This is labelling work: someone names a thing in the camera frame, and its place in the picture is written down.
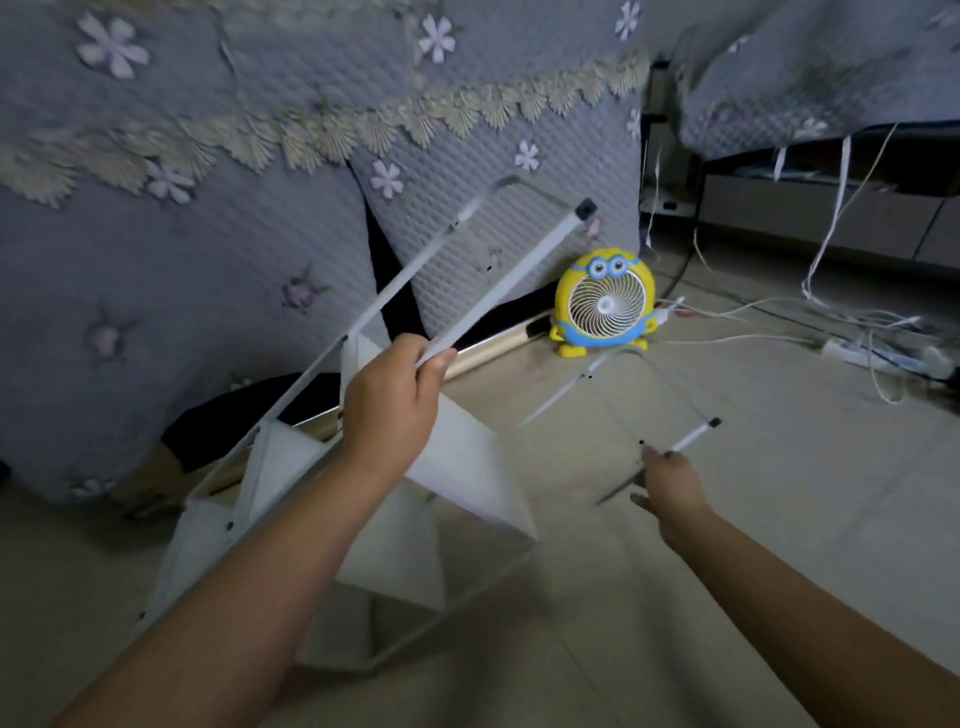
minion eye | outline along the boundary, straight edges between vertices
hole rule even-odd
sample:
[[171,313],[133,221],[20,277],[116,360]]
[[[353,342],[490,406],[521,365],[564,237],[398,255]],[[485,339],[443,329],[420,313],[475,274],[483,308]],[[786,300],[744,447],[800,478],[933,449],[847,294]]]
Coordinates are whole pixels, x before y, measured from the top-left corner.
[[610,275],[619,278],[627,272],[627,259],[623,255],[615,255],[610,260]]
[[601,279],[607,274],[607,261],[600,257],[594,258],[590,262],[589,272],[591,278]]

hand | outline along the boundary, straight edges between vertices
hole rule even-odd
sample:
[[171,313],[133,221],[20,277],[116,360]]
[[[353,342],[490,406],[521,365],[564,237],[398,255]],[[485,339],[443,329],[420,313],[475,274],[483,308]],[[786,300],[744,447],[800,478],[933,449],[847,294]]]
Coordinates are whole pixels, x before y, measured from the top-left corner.
[[430,438],[446,368],[456,350],[440,352],[417,370],[429,342],[405,333],[350,382],[344,401],[344,461],[393,485]]
[[644,447],[643,465],[645,469],[636,484],[645,488],[647,495],[632,493],[630,500],[657,517],[663,541],[679,553],[688,525],[713,513],[700,476],[679,452],[661,455]]

forearm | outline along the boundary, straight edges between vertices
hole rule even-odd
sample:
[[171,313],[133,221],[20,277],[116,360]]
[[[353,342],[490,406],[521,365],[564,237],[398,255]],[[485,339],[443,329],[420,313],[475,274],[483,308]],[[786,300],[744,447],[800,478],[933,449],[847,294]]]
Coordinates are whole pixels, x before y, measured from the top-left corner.
[[337,461],[208,574],[59,725],[255,725],[390,483]]
[[960,716],[960,679],[715,514],[682,527],[677,550],[821,726],[938,726]]

fan grille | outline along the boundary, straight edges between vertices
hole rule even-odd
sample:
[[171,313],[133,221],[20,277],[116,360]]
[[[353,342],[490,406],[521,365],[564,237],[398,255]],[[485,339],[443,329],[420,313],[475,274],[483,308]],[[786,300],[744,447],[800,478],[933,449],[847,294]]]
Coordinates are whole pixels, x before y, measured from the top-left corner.
[[570,294],[570,323],[594,339],[613,339],[643,317],[647,292],[643,281],[628,271],[619,278],[584,276]]

yellow fan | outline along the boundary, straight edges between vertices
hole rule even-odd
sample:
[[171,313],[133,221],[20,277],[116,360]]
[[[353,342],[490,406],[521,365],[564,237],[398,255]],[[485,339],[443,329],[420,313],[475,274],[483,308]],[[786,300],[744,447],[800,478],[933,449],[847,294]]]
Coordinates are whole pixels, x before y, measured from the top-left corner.
[[633,344],[657,328],[654,277],[635,255],[604,248],[584,255],[557,285],[556,324],[550,338],[560,356],[583,356],[591,347]]

